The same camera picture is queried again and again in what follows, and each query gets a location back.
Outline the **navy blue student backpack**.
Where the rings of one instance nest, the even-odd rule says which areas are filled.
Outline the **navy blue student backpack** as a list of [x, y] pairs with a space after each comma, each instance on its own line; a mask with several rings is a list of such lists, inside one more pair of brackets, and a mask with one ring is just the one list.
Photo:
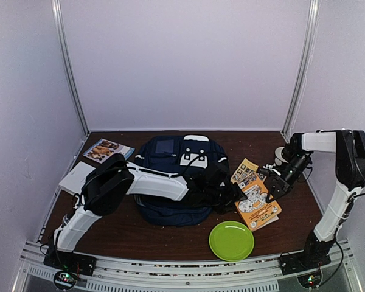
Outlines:
[[207, 136], [156, 136], [135, 156], [139, 182], [134, 201], [143, 218], [161, 226], [193, 226], [204, 221], [214, 207], [200, 206], [197, 176], [210, 162], [229, 169], [224, 148]]

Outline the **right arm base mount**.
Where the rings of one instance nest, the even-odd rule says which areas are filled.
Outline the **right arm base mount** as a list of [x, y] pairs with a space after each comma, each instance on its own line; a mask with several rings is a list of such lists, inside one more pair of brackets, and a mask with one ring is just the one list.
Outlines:
[[314, 289], [323, 282], [322, 267], [331, 263], [329, 255], [312, 261], [306, 261], [303, 252], [290, 254], [286, 252], [279, 257], [283, 275], [296, 274], [298, 284], [302, 288]]

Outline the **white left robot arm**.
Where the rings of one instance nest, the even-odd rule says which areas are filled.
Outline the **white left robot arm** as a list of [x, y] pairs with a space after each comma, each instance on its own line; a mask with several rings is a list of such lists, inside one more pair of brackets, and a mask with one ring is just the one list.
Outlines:
[[161, 197], [193, 207], [227, 207], [246, 199], [223, 161], [201, 164], [192, 173], [194, 164], [167, 173], [128, 162], [121, 154], [98, 167], [79, 162], [59, 183], [76, 202], [49, 239], [52, 261], [62, 270], [71, 269], [78, 241], [97, 220], [114, 213], [127, 195]]

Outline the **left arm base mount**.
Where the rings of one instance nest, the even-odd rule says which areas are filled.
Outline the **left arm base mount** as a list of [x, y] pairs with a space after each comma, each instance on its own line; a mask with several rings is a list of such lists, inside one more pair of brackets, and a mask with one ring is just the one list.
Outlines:
[[88, 255], [59, 252], [58, 255], [47, 255], [43, 264], [57, 271], [53, 275], [53, 284], [59, 290], [70, 290], [76, 285], [87, 283], [85, 276], [92, 276], [97, 259]]

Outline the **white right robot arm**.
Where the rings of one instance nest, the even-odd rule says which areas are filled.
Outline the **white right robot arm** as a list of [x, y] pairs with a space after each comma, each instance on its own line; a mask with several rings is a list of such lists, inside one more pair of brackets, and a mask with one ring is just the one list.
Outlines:
[[329, 251], [358, 200], [365, 199], [365, 131], [318, 130], [295, 133], [283, 147], [274, 151], [274, 161], [259, 167], [270, 178], [267, 202], [290, 193], [294, 183], [312, 165], [314, 153], [334, 155], [333, 192], [322, 218], [309, 233], [301, 252], [280, 258], [285, 274], [330, 263]]

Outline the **orange cartoon booklet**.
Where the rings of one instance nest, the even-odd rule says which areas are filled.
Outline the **orange cartoon booklet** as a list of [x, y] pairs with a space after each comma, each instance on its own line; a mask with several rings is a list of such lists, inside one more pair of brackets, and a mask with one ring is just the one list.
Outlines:
[[268, 189], [258, 177], [249, 184], [240, 182], [238, 185], [246, 199], [236, 202], [235, 206], [250, 231], [259, 230], [279, 219], [282, 208], [277, 201], [266, 202]]

